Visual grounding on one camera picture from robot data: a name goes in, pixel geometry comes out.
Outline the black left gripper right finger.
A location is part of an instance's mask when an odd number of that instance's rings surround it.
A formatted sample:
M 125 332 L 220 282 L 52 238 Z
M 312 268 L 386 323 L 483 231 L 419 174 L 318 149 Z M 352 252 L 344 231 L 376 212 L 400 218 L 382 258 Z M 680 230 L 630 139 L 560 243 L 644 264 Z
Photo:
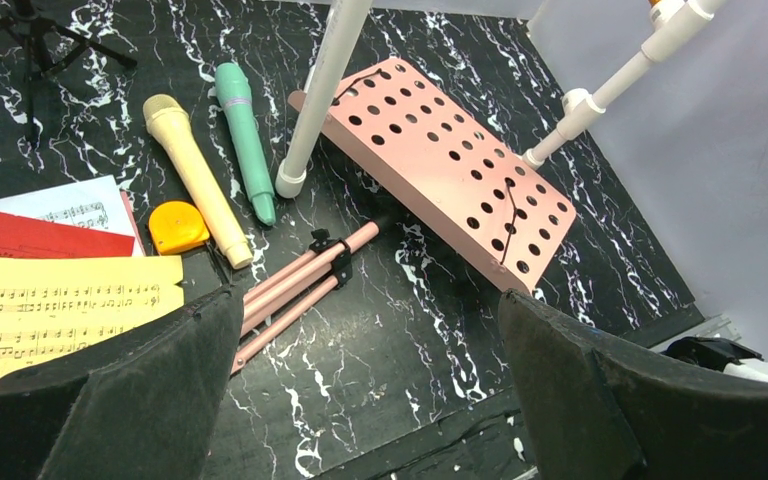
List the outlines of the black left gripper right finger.
M 768 479 L 768 381 L 706 369 L 516 290 L 498 324 L 544 479 Z

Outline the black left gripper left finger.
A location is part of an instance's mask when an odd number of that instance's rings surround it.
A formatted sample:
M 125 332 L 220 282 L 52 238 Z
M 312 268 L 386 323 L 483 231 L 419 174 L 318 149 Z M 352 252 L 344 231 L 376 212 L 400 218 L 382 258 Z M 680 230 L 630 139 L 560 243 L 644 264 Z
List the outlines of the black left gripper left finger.
M 243 321 L 227 285 L 0 379 L 0 479 L 196 479 Z

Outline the yellow sheet music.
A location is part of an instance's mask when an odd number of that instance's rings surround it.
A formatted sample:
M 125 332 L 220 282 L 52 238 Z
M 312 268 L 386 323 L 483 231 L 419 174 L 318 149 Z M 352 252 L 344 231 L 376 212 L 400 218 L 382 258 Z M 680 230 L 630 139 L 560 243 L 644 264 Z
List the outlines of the yellow sheet music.
M 0 379 L 181 307 L 179 256 L 0 257 Z

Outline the red folder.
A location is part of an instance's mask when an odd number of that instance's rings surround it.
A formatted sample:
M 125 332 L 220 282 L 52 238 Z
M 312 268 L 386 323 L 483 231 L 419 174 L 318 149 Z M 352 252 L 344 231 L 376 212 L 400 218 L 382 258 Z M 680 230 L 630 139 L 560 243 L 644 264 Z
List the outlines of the red folder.
M 0 212 L 0 257 L 67 259 L 133 256 L 134 239 L 108 231 Z

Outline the pink music stand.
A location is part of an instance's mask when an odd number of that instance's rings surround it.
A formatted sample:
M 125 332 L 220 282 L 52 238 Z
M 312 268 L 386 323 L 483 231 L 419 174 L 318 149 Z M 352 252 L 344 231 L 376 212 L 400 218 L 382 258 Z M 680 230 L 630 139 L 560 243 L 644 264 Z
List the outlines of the pink music stand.
M 531 294 L 572 226 L 572 202 L 430 79 L 389 58 L 342 79 L 322 132 L 502 292 Z M 394 221 L 381 212 L 308 249 L 244 297 L 240 371 L 353 275 L 354 254 Z

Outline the black tripod shock mount stand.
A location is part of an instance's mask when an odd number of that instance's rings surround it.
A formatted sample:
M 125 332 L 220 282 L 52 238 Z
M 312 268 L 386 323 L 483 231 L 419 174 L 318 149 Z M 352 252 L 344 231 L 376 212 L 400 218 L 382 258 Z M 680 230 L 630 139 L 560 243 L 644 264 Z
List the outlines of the black tripod shock mount stand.
M 41 14 L 31 1 L 11 1 L 11 5 L 12 10 L 6 16 L 0 17 L 0 32 L 8 34 L 25 54 L 23 77 L 27 95 L 25 139 L 32 148 L 36 148 L 39 145 L 40 135 L 35 125 L 33 97 L 35 82 L 56 76 L 87 51 L 100 53 L 126 70 L 135 69 L 138 62 L 129 55 L 117 52 Z M 46 41 L 46 37 L 50 35 L 58 35 L 72 41 L 69 52 L 59 60 L 54 60 Z

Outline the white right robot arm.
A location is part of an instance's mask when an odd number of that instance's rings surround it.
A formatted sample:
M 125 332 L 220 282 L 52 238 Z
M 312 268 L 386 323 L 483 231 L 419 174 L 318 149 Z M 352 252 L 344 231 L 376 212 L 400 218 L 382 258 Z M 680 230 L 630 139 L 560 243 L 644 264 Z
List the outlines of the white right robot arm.
M 760 353 L 733 340 L 685 336 L 670 343 L 662 354 L 730 376 L 768 383 L 768 362 Z

